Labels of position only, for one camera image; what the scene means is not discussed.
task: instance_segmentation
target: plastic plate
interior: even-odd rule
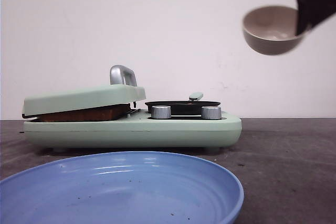
[[[58,160],[0,182],[1,223],[233,223],[239,180],[201,158],[115,152]]]

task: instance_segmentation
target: frying pan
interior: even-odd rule
[[[146,102],[148,112],[151,113],[152,106],[170,106],[172,115],[200,115],[203,106],[218,106],[220,102],[199,101],[203,97],[200,92],[192,93],[189,101],[155,101]]]

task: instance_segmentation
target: toy kitchen stove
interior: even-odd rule
[[[28,141],[57,148],[73,147],[225,147],[238,141],[240,118],[221,111],[219,102],[145,103],[134,72],[121,65],[110,70],[111,85],[28,97],[23,118]]]

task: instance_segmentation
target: white wall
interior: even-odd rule
[[[2,119],[24,97],[109,83],[134,70],[147,100],[204,100],[241,117],[336,116],[336,17],[295,50],[265,56],[245,43],[241,19],[295,0],[2,0]]]

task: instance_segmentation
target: table surface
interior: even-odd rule
[[[115,151],[166,151],[232,171],[245,199],[239,223],[336,223],[336,119],[242,119],[237,144],[204,148],[83,149],[65,153],[25,141],[23,121],[1,121],[1,178],[54,160]]]

